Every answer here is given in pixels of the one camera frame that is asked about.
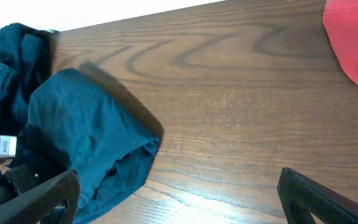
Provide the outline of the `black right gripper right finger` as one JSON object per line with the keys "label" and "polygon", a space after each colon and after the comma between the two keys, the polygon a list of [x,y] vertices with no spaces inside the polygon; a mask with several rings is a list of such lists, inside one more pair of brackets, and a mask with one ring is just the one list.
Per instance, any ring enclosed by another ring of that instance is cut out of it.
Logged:
{"label": "black right gripper right finger", "polygon": [[284,167],[277,185],[288,223],[358,223],[358,203]]}

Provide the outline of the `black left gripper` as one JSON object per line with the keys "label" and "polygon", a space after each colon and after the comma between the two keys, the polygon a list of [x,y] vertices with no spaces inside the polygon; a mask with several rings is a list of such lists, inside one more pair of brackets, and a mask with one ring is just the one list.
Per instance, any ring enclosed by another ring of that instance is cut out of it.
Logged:
{"label": "black left gripper", "polygon": [[[0,166],[13,159],[0,163]],[[39,184],[38,174],[31,171],[26,165],[13,167],[5,173],[2,173],[0,169],[0,205],[22,195]]]}

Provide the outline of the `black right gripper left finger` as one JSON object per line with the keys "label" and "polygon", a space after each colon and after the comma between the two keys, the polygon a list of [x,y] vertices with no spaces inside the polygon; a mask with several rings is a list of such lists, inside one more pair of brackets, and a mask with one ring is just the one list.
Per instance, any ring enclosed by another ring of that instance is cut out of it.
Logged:
{"label": "black right gripper left finger", "polygon": [[0,223],[72,223],[80,194],[75,170],[54,178],[0,205]]}

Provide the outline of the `blue denim shorts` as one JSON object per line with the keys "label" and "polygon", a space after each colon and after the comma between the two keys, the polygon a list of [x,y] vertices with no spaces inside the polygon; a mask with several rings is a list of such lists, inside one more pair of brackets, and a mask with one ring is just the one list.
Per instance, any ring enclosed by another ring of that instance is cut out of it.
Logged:
{"label": "blue denim shorts", "polygon": [[30,96],[16,165],[48,180],[78,174],[75,223],[104,215],[144,185],[159,139],[111,94],[79,71],[60,70]]}

